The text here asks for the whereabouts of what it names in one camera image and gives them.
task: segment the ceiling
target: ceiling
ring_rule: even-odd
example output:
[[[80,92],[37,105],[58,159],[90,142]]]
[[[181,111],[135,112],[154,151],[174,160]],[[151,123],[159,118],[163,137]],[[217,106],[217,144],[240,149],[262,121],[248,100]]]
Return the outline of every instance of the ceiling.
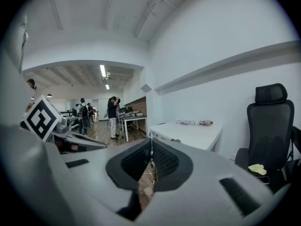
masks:
[[[125,84],[133,76],[133,70],[115,66],[105,66],[105,72],[110,72],[109,79],[103,78],[98,65],[65,65],[24,72],[25,80],[34,79],[37,87],[47,88],[51,85],[83,85],[97,86],[106,89],[123,90]]]
[[[129,34],[148,42],[186,0],[29,0],[27,32],[75,27]]]

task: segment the chair headrest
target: chair headrest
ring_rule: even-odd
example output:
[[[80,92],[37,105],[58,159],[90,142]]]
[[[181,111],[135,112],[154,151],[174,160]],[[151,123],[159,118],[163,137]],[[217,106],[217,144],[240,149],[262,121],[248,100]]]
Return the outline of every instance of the chair headrest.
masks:
[[[283,102],[287,99],[287,91],[282,84],[256,87],[255,103],[260,105]]]

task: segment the black backpack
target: black backpack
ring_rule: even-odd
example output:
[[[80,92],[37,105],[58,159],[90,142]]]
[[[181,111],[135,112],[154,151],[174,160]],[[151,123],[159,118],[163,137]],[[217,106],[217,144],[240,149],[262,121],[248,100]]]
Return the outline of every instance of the black backpack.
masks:
[[[81,105],[80,114],[82,118],[88,117],[88,109],[86,106]]]

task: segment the floor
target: floor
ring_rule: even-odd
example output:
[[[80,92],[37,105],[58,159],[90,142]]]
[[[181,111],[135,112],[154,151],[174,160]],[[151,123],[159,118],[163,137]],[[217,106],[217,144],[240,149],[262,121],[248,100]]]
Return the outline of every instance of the floor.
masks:
[[[72,131],[78,133],[79,128],[77,127]],[[129,142],[146,138],[146,135],[140,130],[137,130],[135,127],[133,130],[128,129],[127,132]],[[94,118],[94,123],[91,125],[91,128],[87,132],[88,137],[105,143],[108,147],[122,146],[123,144],[127,143],[125,133],[122,133],[122,131],[120,130],[118,134],[119,139],[112,140],[109,121],[98,121],[98,118]],[[150,164],[147,166],[144,174],[142,175],[138,183],[139,201],[141,209],[144,210],[153,196],[153,175]]]

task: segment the yellow cloth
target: yellow cloth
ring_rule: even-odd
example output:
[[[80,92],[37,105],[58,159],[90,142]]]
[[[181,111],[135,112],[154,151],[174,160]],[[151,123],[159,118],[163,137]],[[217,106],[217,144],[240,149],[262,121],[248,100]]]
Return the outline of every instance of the yellow cloth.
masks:
[[[263,165],[260,165],[260,164],[251,165],[251,166],[249,166],[249,169],[251,171],[257,172],[261,175],[267,174],[267,171],[265,169],[263,169]]]

